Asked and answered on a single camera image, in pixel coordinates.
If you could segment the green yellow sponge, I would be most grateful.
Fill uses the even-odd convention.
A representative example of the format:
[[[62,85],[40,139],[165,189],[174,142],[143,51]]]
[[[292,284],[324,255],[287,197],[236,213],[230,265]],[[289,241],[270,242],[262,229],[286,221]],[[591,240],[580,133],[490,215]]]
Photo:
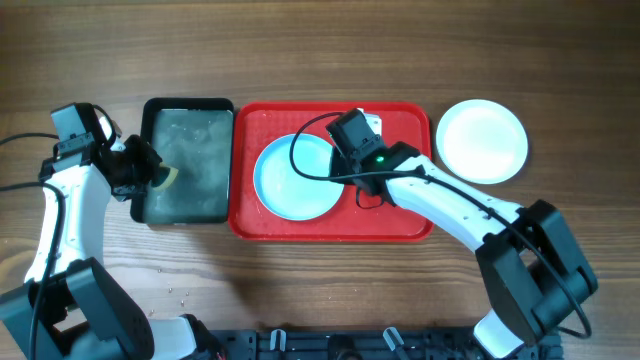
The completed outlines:
[[[178,169],[164,163],[160,163],[158,168],[156,169],[156,172],[151,178],[151,188],[154,191],[163,191],[167,189],[175,181],[178,173]]]

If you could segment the light blue plate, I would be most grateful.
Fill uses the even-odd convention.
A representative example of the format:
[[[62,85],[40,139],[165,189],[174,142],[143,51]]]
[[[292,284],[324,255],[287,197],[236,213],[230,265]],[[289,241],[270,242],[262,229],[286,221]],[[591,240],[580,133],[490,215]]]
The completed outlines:
[[[317,181],[294,171],[289,150],[294,135],[271,142],[254,166],[253,183],[260,202],[274,215],[292,221],[307,221],[331,210],[344,191],[342,184]],[[327,177],[332,146],[320,137],[301,134],[295,143],[294,161],[308,175]]]

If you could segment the white round plate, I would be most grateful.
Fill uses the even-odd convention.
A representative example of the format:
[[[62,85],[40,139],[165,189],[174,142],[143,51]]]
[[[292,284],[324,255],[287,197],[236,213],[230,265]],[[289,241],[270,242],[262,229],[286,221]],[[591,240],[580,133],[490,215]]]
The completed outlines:
[[[448,109],[436,129],[436,149],[456,176],[476,184],[505,182],[524,167],[529,141],[518,117],[485,99],[462,101]]]

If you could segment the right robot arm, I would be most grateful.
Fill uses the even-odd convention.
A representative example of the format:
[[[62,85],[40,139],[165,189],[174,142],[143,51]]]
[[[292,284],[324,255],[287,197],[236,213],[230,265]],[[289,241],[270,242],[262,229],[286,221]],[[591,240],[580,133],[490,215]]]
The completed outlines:
[[[358,109],[326,130],[334,143],[333,181],[426,218],[475,255],[491,309],[473,336],[490,356],[537,344],[571,314],[582,322],[581,337],[590,336],[581,305],[596,292],[597,279],[557,208],[493,198],[404,142],[387,146]]]

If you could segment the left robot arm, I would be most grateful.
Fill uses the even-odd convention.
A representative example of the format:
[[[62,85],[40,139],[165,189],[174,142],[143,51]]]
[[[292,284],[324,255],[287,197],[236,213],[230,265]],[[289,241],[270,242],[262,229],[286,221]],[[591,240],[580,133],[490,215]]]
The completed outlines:
[[[225,346],[191,314],[151,320],[103,265],[106,208],[163,191],[177,169],[138,135],[126,140],[91,103],[52,112],[56,144],[34,185],[45,196],[36,255],[1,296],[1,320],[29,359],[215,359]]]

